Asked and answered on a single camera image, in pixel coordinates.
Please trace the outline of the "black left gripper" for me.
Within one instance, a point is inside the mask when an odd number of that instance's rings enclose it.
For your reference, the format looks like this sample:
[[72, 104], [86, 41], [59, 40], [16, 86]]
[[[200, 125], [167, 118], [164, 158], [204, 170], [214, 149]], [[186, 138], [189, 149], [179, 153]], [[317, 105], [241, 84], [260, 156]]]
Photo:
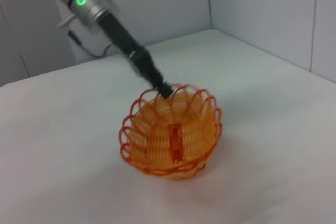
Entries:
[[172, 87], [164, 82], [149, 51], [137, 43], [114, 15], [100, 15], [97, 23], [106, 36], [129, 59], [137, 72], [147, 81], [153, 81], [153, 88], [160, 96], [167, 99], [173, 94]]

